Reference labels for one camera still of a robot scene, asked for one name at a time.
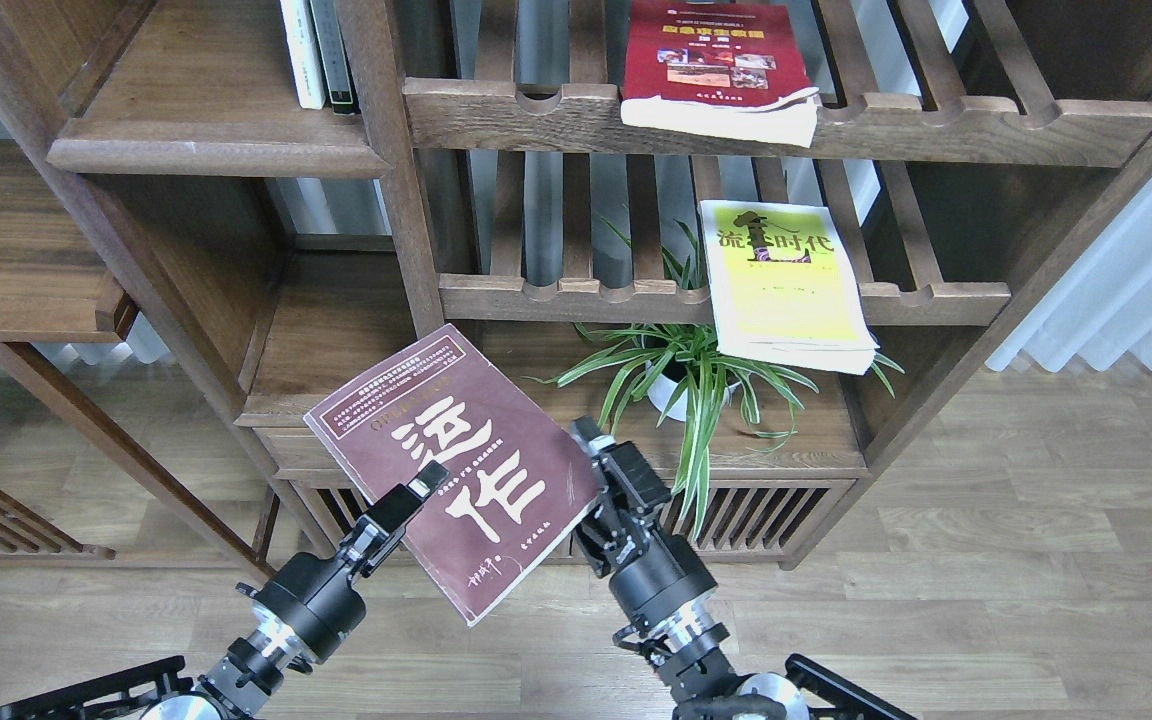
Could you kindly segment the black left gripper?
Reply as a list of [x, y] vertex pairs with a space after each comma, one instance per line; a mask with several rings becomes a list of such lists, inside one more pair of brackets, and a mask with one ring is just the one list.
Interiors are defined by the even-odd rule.
[[335, 556], [293, 556], [253, 594], [259, 626], [247, 642], [278, 666], [291, 659], [326, 662], [366, 614], [353, 579], [376, 573], [448, 475], [439, 462], [429, 462], [411, 482], [389, 488], [356, 521]]

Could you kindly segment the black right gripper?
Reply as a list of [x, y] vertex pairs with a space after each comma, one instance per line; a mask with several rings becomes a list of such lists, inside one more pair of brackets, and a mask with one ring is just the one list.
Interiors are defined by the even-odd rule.
[[590, 416], [571, 435], [591, 458], [602, 492], [573, 533], [596, 577], [628, 619], [613, 643], [630, 651], [710, 651], [719, 624], [707, 611], [717, 579], [685, 538], [658, 523], [670, 492], [632, 442], [617, 442]]

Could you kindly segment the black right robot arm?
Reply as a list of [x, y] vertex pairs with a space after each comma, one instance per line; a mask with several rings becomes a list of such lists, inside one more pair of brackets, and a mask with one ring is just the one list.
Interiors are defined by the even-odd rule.
[[905, 712], [794, 653], [785, 670], [740, 674], [723, 655], [727, 629], [708, 614], [717, 579], [690, 541], [660, 525], [669, 488], [641, 452], [593, 419], [573, 437], [602, 484], [575, 532], [591, 569], [607, 578], [627, 623], [617, 647], [643, 657], [669, 688], [677, 719], [902, 719]]

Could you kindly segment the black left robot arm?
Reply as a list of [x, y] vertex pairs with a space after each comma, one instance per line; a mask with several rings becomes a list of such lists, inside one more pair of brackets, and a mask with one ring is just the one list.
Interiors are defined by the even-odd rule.
[[310, 674], [333, 655], [366, 615], [355, 591], [404, 536], [448, 471], [430, 461], [416, 477], [389, 488], [356, 521], [328, 559], [297, 553], [262, 588], [244, 583], [257, 619], [247, 637], [197, 679], [180, 675], [183, 657], [129, 667], [88, 682], [0, 706], [0, 719], [253, 719], [285, 680]]

